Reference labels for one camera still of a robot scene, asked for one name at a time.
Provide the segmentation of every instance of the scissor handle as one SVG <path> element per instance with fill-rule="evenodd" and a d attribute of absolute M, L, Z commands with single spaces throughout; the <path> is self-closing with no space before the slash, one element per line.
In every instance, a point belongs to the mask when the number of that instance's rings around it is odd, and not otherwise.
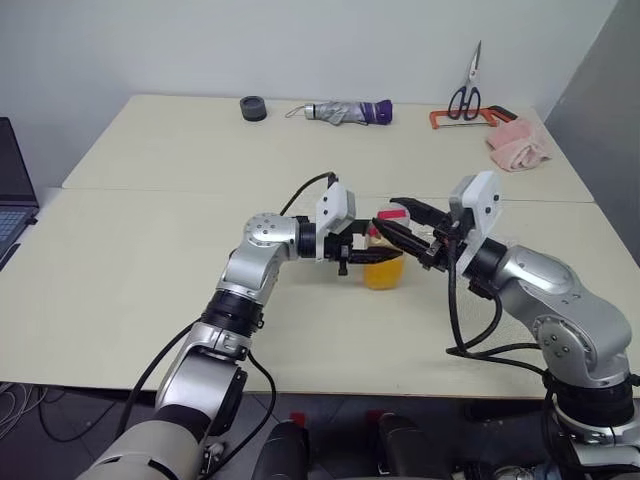
<path fill-rule="evenodd" d="M 471 108 L 472 105 L 474 104 L 473 102 L 474 98 L 477 100 L 477 102 L 475 102 L 474 107 Z M 471 87 L 471 93 L 469 94 L 469 101 L 465 103 L 464 119 L 467 121 L 473 120 L 478 116 L 479 112 L 480 112 L 480 90 L 478 90 L 476 87 Z"/>
<path fill-rule="evenodd" d="M 458 90 L 456 90 L 456 92 L 451 96 L 451 101 L 449 101 L 449 108 L 447 108 L 447 116 L 451 120 L 457 120 L 460 118 L 460 115 L 462 114 L 462 109 L 464 107 L 464 96 L 466 94 L 467 94 L 467 87 L 466 85 L 463 85 Z M 452 107 L 458 95 L 460 95 L 460 101 L 458 102 L 458 109 L 453 110 Z"/>
<path fill-rule="evenodd" d="M 458 108 L 454 107 L 454 103 L 456 99 L 460 96 L 460 101 L 458 102 Z M 451 101 L 449 102 L 449 108 L 447 109 L 447 116 L 451 120 L 458 120 L 460 115 L 467 121 L 473 120 L 478 116 L 480 111 L 480 91 L 476 87 L 471 87 L 467 89 L 466 85 L 460 87 L 451 97 Z"/>

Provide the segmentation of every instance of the pink towel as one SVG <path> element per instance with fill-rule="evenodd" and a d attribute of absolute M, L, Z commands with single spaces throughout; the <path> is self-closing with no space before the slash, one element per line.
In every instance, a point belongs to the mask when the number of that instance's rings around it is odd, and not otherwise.
<path fill-rule="evenodd" d="M 494 148 L 491 159 L 507 172 L 529 170 L 551 158 L 544 133 L 526 118 L 501 124 L 487 137 L 487 142 Z"/>

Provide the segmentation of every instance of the white wire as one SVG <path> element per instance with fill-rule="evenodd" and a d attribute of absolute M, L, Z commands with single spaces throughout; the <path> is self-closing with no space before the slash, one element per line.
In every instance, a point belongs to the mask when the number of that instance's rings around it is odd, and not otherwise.
<path fill-rule="evenodd" d="M 42 402 L 45 397 L 47 396 L 47 392 L 48 389 L 45 388 L 43 391 L 42 396 L 36 400 L 36 402 L 31 405 L 29 405 L 29 399 L 31 398 L 31 394 L 33 393 L 33 385 L 29 386 L 29 391 L 27 392 L 27 388 L 23 385 L 23 384 L 17 384 L 18 387 L 20 387 L 22 389 L 22 392 L 24 394 L 24 401 L 22 402 L 22 406 L 18 409 L 18 413 L 13 415 L 13 416 L 9 416 L 6 418 L 3 418 L 2 421 L 0 421 L 0 426 L 1 425 L 6 425 L 7 423 L 9 423 L 9 425 L 7 426 L 7 428 L 5 428 L 4 431 L 2 431 L 0 433 L 0 440 L 2 440 L 4 437 L 6 437 L 9 432 L 11 432 L 11 430 L 13 430 L 13 428 L 18 424 L 18 422 L 20 421 L 20 419 L 22 418 L 22 416 L 25 413 L 30 412 L 31 410 L 33 410 L 34 408 L 36 408 L 38 406 L 38 404 L 40 404 L 40 402 Z"/>
<path fill-rule="evenodd" d="M 29 387 L 29 392 L 27 392 L 27 388 L 23 384 L 20 383 L 18 384 L 18 386 L 22 388 L 22 391 L 24 393 L 24 401 L 22 402 L 22 406 L 18 409 L 18 413 L 3 422 L 5 424 L 9 422 L 9 426 L 5 428 L 2 433 L 0 433 L 0 440 L 6 437 L 9 434 L 9 432 L 11 432 L 11 430 L 13 430 L 13 428 L 18 424 L 18 422 L 20 421 L 20 417 L 22 417 L 22 414 L 27 408 L 29 397 L 31 396 L 31 392 L 33 391 L 33 386 Z"/>

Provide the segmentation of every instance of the beige table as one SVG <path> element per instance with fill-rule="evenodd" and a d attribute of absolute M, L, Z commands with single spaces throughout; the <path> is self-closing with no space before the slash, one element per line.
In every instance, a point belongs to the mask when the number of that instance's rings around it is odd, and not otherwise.
<path fill-rule="evenodd" d="M 303 199 L 292 214 L 310 213 L 311 203 Z M 359 216 L 379 203 L 359 198 Z M 206 305 L 243 222 L 269 207 L 278 205 L 241 195 L 229 202 L 213 194 L 63 190 L 0 275 L 0 378 L 130 388 Z M 505 202 L 496 236 L 562 258 L 640 332 L 640 271 L 596 205 Z M 256 356 L 281 391 L 543 394 L 528 372 L 444 353 L 452 338 L 442 273 L 408 260 L 400 288 L 373 292 L 358 268 L 346 278 L 336 271 L 313 262 L 281 270 L 265 328 L 254 336 Z M 460 297 L 470 336 L 486 325 L 492 305 L 462 289 Z M 528 338 L 507 316 L 491 345 Z M 638 365 L 640 342 L 629 355 Z M 518 357 L 540 364 L 536 352 Z M 247 388 L 265 390 L 261 375 L 246 368 Z"/>
<path fill-rule="evenodd" d="M 516 174 L 489 158 L 490 127 L 432 130 L 429 105 L 394 105 L 387 126 L 334 127 L 284 118 L 301 101 L 268 100 L 258 123 L 238 99 L 136 96 L 69 175 L 65 188 L 208 192 L 283 201 L 317 173 L 334 170 L 359 195 L 446 198 L 465 175 L 499 172 L 505 199 L 590 202 L 551 140 L 553 160 Z M 514 108 L 537 124 L 530 108 Z"/>

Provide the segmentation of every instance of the cable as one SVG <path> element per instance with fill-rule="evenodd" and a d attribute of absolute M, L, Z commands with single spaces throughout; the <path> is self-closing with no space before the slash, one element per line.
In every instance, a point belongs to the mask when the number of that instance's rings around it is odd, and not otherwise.
<path fill-rule="evenodd" d="M 467 350 L 467 348 L 471 346 L 478 345 L 480 342 L 484 341 L 498 326 L 500 319 L 502 318 L 502 302 L 500 301 L 500 297 L 497 293 L 494 292 L 493 300 L 496 304 L 496 313 L 494 314 L 493 320 L 489 324 L 489 326 L 482 332 L 480 335 L 470 340 L 469 342 L 464 342 L 462 339 L 462 332 L 460 331 L 460 319 L 458 317 L 458 300 L 457 300 L 457 278 L 456 278 L 456 251 L 457 251 L 457 241 L 455 239 L 449 239 L 449 244 L 447 248 L 447 256 L 448 256 L 448 299 L 449 299 L 449 320 L 451 322 L 451 331 L 453 333 L 453 339 L 455 341 L 456 346 L 452 348 L 448 348 L 446 350 L 450 355 L 470 358 L 473 360 L 481 360 L 484 362 L 492 362 L 492 363 L 501 363 L 503 365 L 511 365 L 514 367 L 524 368 L 531 372 L 537 373 L 538 375 L 544 375 L 544 370 L 536 367 L 535 365 L 531 365 L 529 363 L 521 362 L 519 360 L 511 360 L 508 358 L 496 358 L 492 355 L 497 353 L 504 353 L 512 350 L 519 350 L 523 348 L 538 348 L 536 344 L 531 343 L 518 343 L 511 345 L 504 345 L 502 347 L 497 347 L 491 350 L 486 350 L 484 352 L 472 353 Z"/>
<path fill-rule="evenodd" d="M 60 395 L 58 395 L 58 396 L 57 396 L 56 398 L 54 398 L 53 400 L 47 400 L 47 398 L 46 398 L 46 396 L 45 396 L 45 397 L 42 399 L 42 401 L 43 401 L 44 403 L 47 403 L 47 404 L 49 404 L 49 405 L 50 405 L 50 404 L 52 404 L 52 403 L 59 402 L 59 401 L 62 399 L 62 397 L 64 397 L 66 394 L 67 394 L 67 392 L 64 392 L 64 391 L 63 391 Z"/>
<path fill-rule="evenodd" d="M 11 398 L 11 406 L 9 407 L 9 411 L 7 412 L 7 414 L 4 417 L 2 417 L 2 419 L 0 420 L 0 425 L 2 425 L 5 422 L 5 420 L 7 420 L 11 416 L 11 414 L 13 413 L 13 409 L 16 408 L 16 403 L 17 403 L 16 396 L 13 393 L 2 392 L 2 395 L 8 395 L 9 398 Z"/>
<path fill-rule="evenodd" d="M 242 440 L 238 444 L 238 446 L 231 451 L 229 455 L 227 455 L 222 460 L 220 460 L 220 462 L 218 462 L 215 465 L 215 467 L 207 475 L 202 477 L 200 480 L 210 479 L 211 477 L 213 477 L 213 475 L 219 472 L 220 469 L 222 469 L 222 467 L 224 467 L 227 463 L 229 463 L 229 461 L 233 457 L 235 457 L 238 454 L 238 452 L 240 452 L 240 450 L 242 450 L 253 439 L 253 437 L 255 437 L 258 434 L 260 430 L 262 430 L 262 427 L 265 426 L 265 424 L 269 420 L 269 417 L 271 417 L 271 415 L 273 414 L 273 409 L 276 405 L 276 396 L 277 396 L 276 384 L 273 381 L 273 377 L 267 371 L 266 368 L 260 365 L 260 363 L 256 360 L 256 358 L 253 356 L 251 352 L 249 352 L 247 356 L 249 357 L 249 361 L 253 364 L 253 366 L 256 367 L 266 377 L 267 381 L 269 382 L 269 387 L 271 388 L 271 401 L 269 402 L 269 407 L 267 408 L 267 412 L 265 413 L 260 423 L 251 431 L 251 433 L 249 433 L 249 435 L 247 435 L 244 438 L 244 440 Z"/>
<path fill-rule="evenodd" d="M 293 202 L 296 201 L 296 199 L 302 194 L 302 192 L 304 192 L 307 189 L 307 187 L 316 183 L 318 180 L 322 180 L 323 178 L 328 178 L 329 180 L 332 180 L 332 179 L 335 180 L 338 177 L 333 172 L 324 172 L 304 182 L 302 186 L 296 191 L 296 193 L 294 193 L 293 196 L 289 199 L 289 201 L 284 205 L 284 207 L 282 207 L 282 210 L 280 210 L 280 216 L 282 217 L 284 216 L 285 213 L 287 213 L 287 210 L 289 210 L 289 207 L 293 204 Z"/>
<path fill-rule="evenodd" d="M 142 387 L 144 386 L 147 379 L 151 376 L 151 374 L 156 369 L 158 364 L 162 361 L 162 359 L 165 357 L 165 355 L 169 353 L 169 350 L 171 350 L 182 339 L 182 337 L 184 337 L 187 333 L 189 333 L 189 330 L 191 330 L 191 327 L 193 326 L 194 323 L 195 322 L 192 322 L 186 327 L 184 327 L 182 330 L 180 330 L 180 332 L 178 332 L 178 334 L 175 337 L 173 337 L 169 341 L 169 343 L 167 343 L 164 346 L 164 348 L 160 350 L 160 352 L 158 352 L 155 358 L 147 366 L 145 371 L 142 372 L 142 375 L 136 382 L 135 386 L 133 387 L 133 390 L 131 390 L 131 393 L 129 393 L 129 396 L 127 397 L 127 401 L 124 404 L 124 409 L 122 410 L 122 414 L 120 414 L 120 420 L 118 421 L 118 427 L 116 428 L 116 435 L 114 440 L 117 440 L 118 437 L 122 435 L 124 431 L 127 429 L 127 423 L 129 422 L 129 417 L 131 416 L 131 410 L 133 410 L 133 406 L 135 405 L 136 400 L 138 399 L 138 395 L 142 391 Z"/>
<path fill-rule="evenodd" d="M 42 400 L 44 399 L 44 396 L 41 396 L 38 400 L 36 400 L 36 402 L 29 406 L 29 400 L 31 398 L 31 394 L 33 392 L 33 385 L 29 386 L 29 391 L 27 392 L 27 388 L 23 385 L 23 384 L 17 384 L 18 387 L 22 388 L 22 392 L 24 395 L 24 400 L 22 402 L 22 406 L 18 409 L 18 413 L 10 416 L 12 412 L 10 412 L 9 416 L 6 416 L 5 418 L 2 419 L 2 422 L 0 422 L 0 425 L 6 425 L 7 423 L 9 424 L 9 426 L 7 428 L 5 428 L 5 430 L 2 431 L 2 433 L 0 433 L 0 440 L 2 440 L 3 438 L 5 438 L 14 428 L 15 426 L 18 424 L 18 422 L 20 421 L 20 419 L 26 414 L 29 413 L 31 410 L 33 410 L 34 408 L 36 408 L 36 406 L 38 406 Z"/>
<path fill-rule="evenodd" d="M 560 467 L 564 467 L 568 470 L 573 470 L 575 472 L 580 473 L 599 473 L 599 472 L 615 472 L 615 473 L 636 473 L 640 472 L 640 468 L 635 465 L 623 465 L 623 464 L 611 464 L 611 465 L 598 465 L 598 466 L 590 466 L 585 467 L 584 465 L 580 465 L 576 462 L 570 462 L 565 458 L 562 458 L 558 455 L 555 446 L 553 445 L 553 437 L 549 430 L 549 422 L 551 421 L 551 411 L 553 407 L 553 394 L 554 391 L 551 387 L 547 389 L 547 394 L 544 397 L 544 401 L 542 402 L 542 415 L 540 417 L 541 420 L 541 430 L 542 430 L 542 441 L 544 443 L 544 447 L 547 450 L 547 453 L 551 457 L 555 463 L 557 463 Z M 578 458 L 578 455 L 573 447 L 571 441 L 567 441 L 569 448 L 571 448 L 573 452 L 573 457 L 575 459 Z"/>
<path fill-rule="evenodd" d="M 11 422 L 15 418 L 18 418 L 21 415 L 24 415 L 25 413 L 29 413 L 31 410 L 36 408 L 38 403 L 42 402 L 42 400 L 43 400 L 43 397 L 41 397 L 40 399 L 38 399 L 36 401 L 36 403 L 31 405 L 30 407 L 27 407 L 29 405 L 29 399 L 31 398 L 31 393 L 33 392 L 33 385 L 30 387 L 28 394 L 27 394 L 27 388 L 23 384 L 19 383 L 16 386 L 22 388 L 22 392 L 23 392 L 23 395 L 24 395 L 24 400 L 22 402 L 22 407 L 20 407 L 20 409 L 19 409 L 19 410 L 21 410 L 21 413 L 18 413 L 18 414 L 14 415 L 14 416 L 7 416 L 7 417 L 3 418 L 2 420 L 0 420 L 0 425 L 4 425 L 7 422 Z M 13 393 L 10 393 L 10 392 L 3 392 L 3 393 L 10 394 L 11 396 L 13 396 L 15 398 L 15 395 L 13 395 Z"/>
<path fill-rule="evenodd" d="M 68 437 L 68 438 L 58 437 L 53 432 L 51 432 L 51 430 L 47 426 L 47 423 L 44 420 L 44 409 L 42 408 L 42 406 L 43 406 L 42 401 L 38 402 L 38 418 L 40 419 L 40 425 L 42 425 L 42 429 L 44 430 L 44 433 L 47 434 L 47 437 L 49 437 L 51 440 L 53 440 L 54 442 L 57 442 L 57 443 L 69 443 L 69 442 L 74 442 L 74 441 L 82 438 L 87 433 L 89 433 L 91 430 L 93 430 L 95 428 L 95 426 L 98 425 L 98 423 L 100 423 L 100 420 L 102 420 L 107 415 L 107 413 L 109 413 L 111 411 L 111 409 L 116 406 L 117 403 L 118 402 L 111 403 L 111 405 L 109 405 L 104 410 L 104 412 L 102 412 L 98 416 L 98 418 L 96 418 L 93 422 L 90 422 L 90 424 L 89 424 L 89 426 L 87 428 L 85 428 L 82 432 L 80 432 L 80 433 L 78 433 L 76 435 L 73 435 L 71 437 Z"/>

